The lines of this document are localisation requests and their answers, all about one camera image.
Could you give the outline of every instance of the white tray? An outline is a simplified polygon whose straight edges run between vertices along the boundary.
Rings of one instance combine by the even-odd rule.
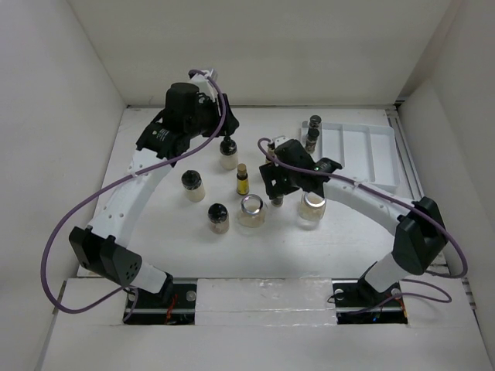
[[[301,142],[306,143],[308,121],[302,122]],[[387,192],[399,186],[399,164],[394,129],[364,124],[322,123],[313,158],[339,162],[339,174],[367,180]]]

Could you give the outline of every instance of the white floor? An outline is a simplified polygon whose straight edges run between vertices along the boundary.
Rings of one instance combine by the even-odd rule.
[[[126,110],[105,184],[127,168],[133,143],[157,111]],[[300,122],[311,114],[321,115],[324,121],[388,125],[383,110],[243,108],[235,109],[234,114],[241,123],[234,139],[240,160],[247,164],[251,191],[265,199],[257,169],[264,162],[256,148],[258,138],[280,134],[297,138]],[[202,140],[195,140],[193,145]],[[301,311],[297,319],[302,321],[293,322],[291,317],[280,321],[280,313],[285,315],[286,311],[278,306],[270,307],[271,317],[263,305],[244,310],[247,288],[225,290],[225,299],[236,304],[235,310],[226,310],[223,291],[217,288],[215,295],[220,292],[221,304],[203,311],[198,325],[127,326],[121,323],[125,295],[119,294],[82,315],[58,314],[44,370],[491,369],[476,320],[457,280],[423,277],[445,288],[454,302],[444,305],[405,300],[409,325],[336,325],[332,306],[304,308],[305,301],[321,300],[321,288],[311,289],[314,281],[308,277],[359,277],[390,251],[393,237],[339,203],[327,206],[317,230],[304,230],[297,221],[299,194],[286,197],[281,209],[271,208],[262,228],[245,233],[235,222],[240,202],[235,193],[235,172],[225,172],[218,164],[218,143],[216,140],[202,153],[180,162],[159,185],[129,248],[176,277],[306,277],[313,284],[303,285],[308,289],[301,294],[302,307],[291,311]],[[188,168],[198,170],[204,179],[207,197],[198,204],[189,203],[182,195],[179,178]],[[404,169],[397,194],[411,197]],[[97,211],[108,196],[101,197]],[[231,230],[223,236],[207,229],[207,208],[215,202],[224,203],[231,214]],[[87,272],[81,269],[79,275],[85,277]],[[203,288],[216,284],[201,282]],[[63,302],[78,308],[114,287],[100,278],[72,279]],[[404,284],[403,289],[425,293],[424,288],[411,284]]]

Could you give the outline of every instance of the yellow bottle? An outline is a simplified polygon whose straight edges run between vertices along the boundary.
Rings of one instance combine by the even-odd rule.
[[[249,193],[248,169],[245,164],[237,166],[237,193],[246,196]]]

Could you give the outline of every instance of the white table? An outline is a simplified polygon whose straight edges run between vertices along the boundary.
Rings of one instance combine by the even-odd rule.
[[[126,169],[133,143],[157,111],[126,110],[104,184]],[[258,138],[280,134],[297,138],[300,122],[311,114],[319,114],[324,121],[388,125],[385,112],[378,109],[242,108],[234,114],[241,123],[234,139],[241,161],[247,164],[251,191],[265,199],[257,169],[264,161],[256,148]],[[225,172],[218,164],[218,143],[180,162],[164,179],[138,221],[129,248],[176,277],[306,277],[276,281],[294,292],[289,301],[300,300],[284,311],[277,310],[280,304],[273,297],[253,306],[248,286],[229,290],[229,284],[242,281],[200,280],[200,287],[222,288],[215,291],[216,307],[198,313],[197,325],[173,328],[123,325],[125,295],[118,294],[82,315],[57,315],[44,370],[491,369],[458,280],[423,277],[446,289],[454,302],[405,299],[408,325],[336,325],[333,306],[321,303],[325,291],[319,286],[320,278],[308,277],[359,277],[392,248],[393,237],[338,203],[327,205],[317,230],[304,230],[296,217],[299,193],[286,197],[281,209],[270,208],[262,228],[244,233],[234,217],[240,202],[235,172]],[[179,178],[189,168],[201,173],[207,189],[207,197],[199,204],[189,203],[182,195]],[[404,169],[397,194],[411,197]],[[101,197],[97,211],[108,196]],[[223,236],[207,229],[207,208],[214,202],[224,203],[232,217],[231,230]],[[81,268],[78,275],[86,277],[87,272]],[[100,278],[71,279],[63,303],[77,308],[114,287]],[[435,294],[417,285],[402,288]],[[201,292],[196,308],[208,301],[200,297]]]

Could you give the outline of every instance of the vial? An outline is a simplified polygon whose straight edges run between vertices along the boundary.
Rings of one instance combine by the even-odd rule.
[[[196,170],[187,170],[180,180],[186,189],[186,197],[189,201],[198,203],[204,199],[205,191],[203,181]]]
[[[227,135],[220,143],[220,164],[225,170],[234,170],[238,163],[237,144]]]
[[[258,228],[265,222],[266,205],[260,196],[247,195],[241,200],[241,210],[237,220],[243,226]]]
[[[284,195],[276,196],[272,201],[271,204],[275,207],[280,207],[284,203]]]
[[[208,209],[210,229],[216,234],[224,234],[229,230],[229,212],[221,203],[214,203]]]
[[[270,142],[268,143],[268,146],[266,148],[266,152],[271,156],[275,157],[275,143]],[[271,159],[268,157],[265,157],[265,164],[269,164],[271,162]]]
[[[316,142],[318,141],[319,130],[315,128],[309,128],[306,135],[306,152],[313,153],[315,151]]]
[[[237,166],[237,193],[245,196],[249,193],[248,168],[245,164]]]
[[[322,118],[317,114],[314,114],[309,118],[309,127],[319,130],[320,125],[322,124]]]
[[[310,222],[320,221],[325,215],[326,198],[313,192],[304,192],[299,205],[299,216]]]

